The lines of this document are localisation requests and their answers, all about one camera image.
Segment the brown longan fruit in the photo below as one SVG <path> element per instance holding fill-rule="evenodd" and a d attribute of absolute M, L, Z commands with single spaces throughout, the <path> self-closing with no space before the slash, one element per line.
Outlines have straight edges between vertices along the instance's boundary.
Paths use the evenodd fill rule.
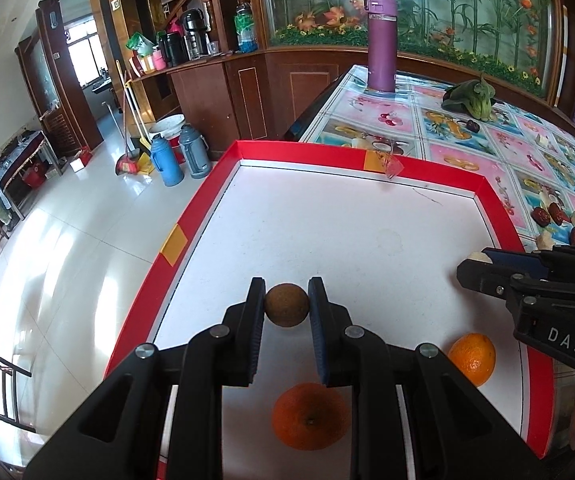
<path fill-rule="evenodd" d="M 291 328 L 309 315 L 309 298 L 301 287 L 282 283 L 271 287 L 265 296 L 265 313 L 279 327 Z"/>

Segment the white yam piece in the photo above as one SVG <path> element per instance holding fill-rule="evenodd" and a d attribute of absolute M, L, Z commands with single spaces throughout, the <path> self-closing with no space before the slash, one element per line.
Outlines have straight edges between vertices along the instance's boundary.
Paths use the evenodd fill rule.
<path fill-rule="evenodd" d="M 551 250 L 555 245 L 551 232 L 548 230 L 543 230 L 537 235 L 535 243 L 538 250 Z"/>

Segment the floral plastic tablecloth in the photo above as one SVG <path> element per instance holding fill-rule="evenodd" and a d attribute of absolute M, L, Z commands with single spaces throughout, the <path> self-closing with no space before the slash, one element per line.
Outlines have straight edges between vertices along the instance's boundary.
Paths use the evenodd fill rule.
<path fill-rule="evenodd" d="M 437 162 L 473 172 L 495 190 L 524 246 L 551 232 L 555 244 L 568 244 L 571 222 L 551 219 L 541 228 L 530 217 L 535 207 L 558 203 L 575 210 L 575 138 L 558 126 L 512 104 L 499 101 L 487 122 L 441 107 L 447 84 L 400 74 L 393 93 L 372 91 L 368 70 L 353 66 L 310 120 L 292 127 L 298 141 L 362 148 Z M 474 120 L 478 132 L 466 129 Z"/>

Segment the red white tray box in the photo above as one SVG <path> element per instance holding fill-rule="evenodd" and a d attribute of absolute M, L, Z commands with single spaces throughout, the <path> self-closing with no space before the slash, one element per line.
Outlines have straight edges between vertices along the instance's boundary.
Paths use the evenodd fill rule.
<path fill-rule="evenodd" d="M 357 148 L 239 141 L 173 223 L 125 318 L 116 366 L 143 341 L 166 348 L 216 324 L 252 278 L 324 280 L 353 320 L 397 346 L 490 337 L 487 398 L 538 455 L 549 448 L 553 363 L 517 342 L 497 299 L 462 289 L 458 264 L 486 247 L 523 247 L 485 177 L 417 158 L 394 178 Z"/>

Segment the dark plum on table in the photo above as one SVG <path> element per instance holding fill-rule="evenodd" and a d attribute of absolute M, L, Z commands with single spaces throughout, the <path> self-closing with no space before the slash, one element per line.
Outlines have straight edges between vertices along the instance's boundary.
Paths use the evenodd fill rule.
<path fill-rule="evenodd" d="M 466 123 L 466 129 L 470 130 L 472 132 L 478 132 L 479 130 L 481 130 L 481 127 L 478 125 L 477 122 L 474 122 L 474 120 L 468 120 Z"/>

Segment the green leafy vegetable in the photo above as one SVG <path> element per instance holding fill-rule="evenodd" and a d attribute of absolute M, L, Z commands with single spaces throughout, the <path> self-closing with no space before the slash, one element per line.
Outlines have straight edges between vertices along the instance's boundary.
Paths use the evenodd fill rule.
<path fill-rule="evenodd" d="M 441 107 L 487 122 L 493 114 L 495 96 L 496 89 L 481 74 L 477 79 L 463 81 L 448 88 L 441 100 Z"/>

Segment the blue thermos flask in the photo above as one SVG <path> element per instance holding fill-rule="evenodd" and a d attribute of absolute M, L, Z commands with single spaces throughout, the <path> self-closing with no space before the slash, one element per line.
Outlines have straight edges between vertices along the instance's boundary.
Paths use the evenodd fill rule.
<path fill-rule="evenodd" d="M 184 173 L 173 148 L 160 134 L 152 138 L 151 160 L 166 186 L 175 186 L 184 180 Z"/>

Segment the grey-blue thermos flask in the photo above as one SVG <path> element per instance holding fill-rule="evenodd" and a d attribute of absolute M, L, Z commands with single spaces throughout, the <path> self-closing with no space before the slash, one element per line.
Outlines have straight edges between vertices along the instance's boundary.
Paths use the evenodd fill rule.
<path fill-rule="evenodd" d="M 202 179 L 210 173 L 212 163 L 208 156 L 207 144 L 196 128 L 189 124 L 181 127 L 179 144 L 184 159 L 188 164 L 191 177 L 193 179 Z"/>

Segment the red broom and dustpan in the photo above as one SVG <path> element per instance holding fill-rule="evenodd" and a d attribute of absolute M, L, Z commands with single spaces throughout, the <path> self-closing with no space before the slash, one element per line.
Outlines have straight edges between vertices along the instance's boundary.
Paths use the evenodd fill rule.
<path fill-rule="evenodd" d="M 124 142 L 123 154 L 115 162 L 115 174 L 149 177 L 154 171 L 154 166 L 150 155 L 146 153 L 144 126 L 139 122 L 140 114 L 135 107 L 134 96 L 131 93 L 129 73 L 122 70 L 120 61 L 116 60 L 115 65 L 123 91 L 122 137 Z"/>

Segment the white plastic basin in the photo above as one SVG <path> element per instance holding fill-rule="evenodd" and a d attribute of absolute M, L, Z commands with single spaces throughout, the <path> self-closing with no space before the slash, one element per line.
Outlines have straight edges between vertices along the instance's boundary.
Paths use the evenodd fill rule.
<path fill-rule="evenodd" d="M 167 140 L 171 146 L 178 145 L 179 136 L 185 123 L 186 118 L 184 118 L 184 114 L 170 115 L 158 122 L 153 122 L 148 127 L 148 139 L 152 142 L 155 136 L 160 136 L 162 139 Z"/>

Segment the purple thermos bottle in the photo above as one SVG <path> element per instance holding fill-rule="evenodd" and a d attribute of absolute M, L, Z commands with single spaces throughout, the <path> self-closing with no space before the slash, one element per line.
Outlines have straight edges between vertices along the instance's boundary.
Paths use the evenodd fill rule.
<path fill-rule="evenodd" d="M 396 0 L 365 0 L 368 16 L 368 87 L 393 93 L 396 87 L 398 6 Z"/>

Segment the black coffee maker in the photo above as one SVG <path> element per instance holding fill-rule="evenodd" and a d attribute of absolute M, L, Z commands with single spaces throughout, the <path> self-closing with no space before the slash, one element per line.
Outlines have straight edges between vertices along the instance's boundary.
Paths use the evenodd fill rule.
<path fill-rule="evenodd" d="M 191 60 L 202 58 L 208 55 L 207 27 L 203 11 L 200 9 L 189 9 L 181 14 L 181 25 L 184 29 L 184 39 L 188 55 Z"/>

